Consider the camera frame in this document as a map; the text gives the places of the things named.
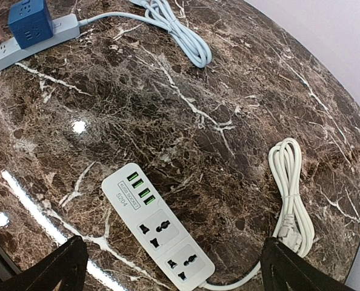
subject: brown marble surface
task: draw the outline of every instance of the brown marble surface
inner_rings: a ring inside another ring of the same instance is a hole
[[[0,1],[2,23],[12,2]],[[232,283],[276,223],[267,154],[291,136],[316,232],[307,261],[343,281],[360,241],[360,108],[243,1],[170,3],[210,44],[206,69],[160,29],[113,18],[0,73],[1,245],[26,269],[78,234],[91,259],[85,290],[174,290],[101,191],[134,161],[215,263],[209,282]],[[143,14],[123,0],[48,4],[54,18]],[[239,290],[261,284],[258,275]]]

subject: usb port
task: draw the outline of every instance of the usb port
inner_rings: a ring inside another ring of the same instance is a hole
[[[148,205],[149,203],[153,202],[156,198],[152,195],[148,199],[144,201],[145,205]]]
[[[137,172],[134,172],[129,177],[127,177],[127,180],[130,182],[131,180],[134,180],[137,177],[138,177]]]
[[[133,186],[133,188],[135,189],[135,188],[137,188],[138,186],[141,186],[141,184],[143,184],[143,183],[144,183],[143,180],[140,179],[140,180],[138,180],[137,182],[135,182],[132,186]]]
[[[148,188],[146,188],[144,191],[142,191],[140,194],[138,194],[138,196],[145,197],[146,195],[148,195],[150,193],[150,190]]]

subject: light blue cable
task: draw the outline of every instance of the light blue cable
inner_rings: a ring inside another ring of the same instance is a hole
[[[167,0],[151,0],[150,4],[145,0],[129,1],[144,7],[146,9],[145,16],[125,12],[108,12],[79,21],[79,26],[87,25],[109,16],[136,19],[168,31],[191,62],[198,68],[204,68],[211,63],[212,53],[210,47],[199,35],[180,23],[170,8]]]

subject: white wall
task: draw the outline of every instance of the white wall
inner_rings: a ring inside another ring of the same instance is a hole
[[[360,0],[246,0],[314,54],[360,106]]]

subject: universal socket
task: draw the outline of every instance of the universal socket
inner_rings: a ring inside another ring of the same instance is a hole
[[[138,165],[130,163],[119,169],[103,180],[102,189],[132,234],[179,290],[192,291],[214,273],[214,264]]]
[[[0,44],[0,71],[35,53],[76,38],[80,35],[79,22],[75,14],[69,14],[53,22],[53,37],[26,49],[21,49],[15,38]]]

